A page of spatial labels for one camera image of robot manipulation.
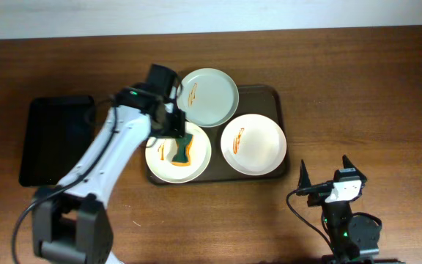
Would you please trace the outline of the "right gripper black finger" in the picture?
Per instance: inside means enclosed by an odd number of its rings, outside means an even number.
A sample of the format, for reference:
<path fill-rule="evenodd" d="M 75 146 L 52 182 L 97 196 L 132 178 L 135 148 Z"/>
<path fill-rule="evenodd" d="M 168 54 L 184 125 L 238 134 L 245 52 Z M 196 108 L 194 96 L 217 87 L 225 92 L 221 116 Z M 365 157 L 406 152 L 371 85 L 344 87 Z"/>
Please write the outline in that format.
<path fill-rule="evenodd" d="M 342 163 L 344 170 L 354 172 L 360 178 L 362 183 L 367 182 L 367 177 L 348 159 L 347 155 L 342 156 Z"/>
<path fill-rule="evenodd" d="M 297 184 L 296 195 L 305 196 L 307 191 L 312 187 L 311 181 L 308 176 L 308 171 L 306 169 L 306 164 L 304 160 L 300 161 L 300 176 Z"/>

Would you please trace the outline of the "grey-white plate with sauce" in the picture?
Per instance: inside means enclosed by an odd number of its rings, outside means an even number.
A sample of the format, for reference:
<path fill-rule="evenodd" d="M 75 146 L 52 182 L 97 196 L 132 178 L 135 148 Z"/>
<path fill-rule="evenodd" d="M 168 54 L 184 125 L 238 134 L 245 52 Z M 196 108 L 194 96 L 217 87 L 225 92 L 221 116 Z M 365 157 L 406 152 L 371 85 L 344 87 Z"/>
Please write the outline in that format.
<path fill-rule="evenodd" d="M 177 104 L 188 122 L 211 128 L 224 124 L 236 112 L 239 92 L 221 70 L 202 68 L 184 77 Z"/>

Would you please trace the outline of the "cream plate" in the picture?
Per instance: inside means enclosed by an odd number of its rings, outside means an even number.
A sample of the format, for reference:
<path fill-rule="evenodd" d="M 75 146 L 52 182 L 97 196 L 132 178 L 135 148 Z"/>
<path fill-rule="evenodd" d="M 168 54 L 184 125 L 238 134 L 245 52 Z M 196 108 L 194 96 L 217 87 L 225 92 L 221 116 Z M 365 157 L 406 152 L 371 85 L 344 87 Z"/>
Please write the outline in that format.
<path fill-rule="evenodd" d="M 250 176 L 276 170 L 287 151 L 286 136 L 280 125 L 260 114 L 234 118 L 223 129 L 220 146 L 228 165 Z"/>
<path fill-rule="evenodd" d="M 166 183 L 186 183 L 201 175 L 210 163 L 212 148 L 208 135 L 199 126 L 185 123 L 186 136 L 192 135 L 191 143 L 187 146 L 188 163 L 173 162 L 183 143 L 179 139 L 149 139 L 152 145 L 145 150 L 147 166 L 151 173 Z"/>

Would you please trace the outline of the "green and orange sponge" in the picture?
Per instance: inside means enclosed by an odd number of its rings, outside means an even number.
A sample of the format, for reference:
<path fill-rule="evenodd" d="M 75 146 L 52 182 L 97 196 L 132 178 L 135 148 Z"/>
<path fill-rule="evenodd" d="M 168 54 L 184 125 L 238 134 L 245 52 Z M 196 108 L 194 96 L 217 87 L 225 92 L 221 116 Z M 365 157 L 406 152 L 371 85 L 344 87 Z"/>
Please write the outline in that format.
<path fill-rule="evenodd" d="M 185 134 L 183 137 L 175 139 L 177 151 L 171 160 L 175 166 L 190 166 L 190 148 L 193 144 L 193 135 Z"/>

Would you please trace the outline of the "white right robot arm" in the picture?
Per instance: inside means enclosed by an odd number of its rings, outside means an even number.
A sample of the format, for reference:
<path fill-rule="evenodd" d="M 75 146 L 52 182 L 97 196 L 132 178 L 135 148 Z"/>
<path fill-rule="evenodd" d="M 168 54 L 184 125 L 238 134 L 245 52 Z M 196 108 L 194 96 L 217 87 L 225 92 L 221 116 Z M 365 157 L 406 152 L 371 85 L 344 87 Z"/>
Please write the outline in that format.
<path fill-rule="evenodd" d="M 371 263 L 380 252 L 378 242 L 382 221 L 368 213 L 354 213 L 351 203 L 362 196 L 367 177 L 342 156 L 343 167 L 332 180 L 312 184 L 306 165 L 300 164 L 296 195 L 307 196 L 309 207 L 322 209 L 321 222 L 332 254 L 322 257 L 323 263 Z"/>

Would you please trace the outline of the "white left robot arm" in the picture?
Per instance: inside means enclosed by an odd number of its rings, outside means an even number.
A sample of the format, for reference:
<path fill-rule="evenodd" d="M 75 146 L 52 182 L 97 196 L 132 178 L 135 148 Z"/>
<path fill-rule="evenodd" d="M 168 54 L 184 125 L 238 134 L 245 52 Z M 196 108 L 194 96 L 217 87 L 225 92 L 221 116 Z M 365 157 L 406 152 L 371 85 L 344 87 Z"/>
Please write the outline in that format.
<path fill-rule="evenodd" d="M 54 186 L 39 188 L 32 216 L 34 255 L 50 263 L 118 263 L 107 208 L 130 157 L 150 137 L 179 138 L 185 114 L 177 106 L 179 77 L 152 65 L 146 81 L 121 89 L 98 135 Z"/>

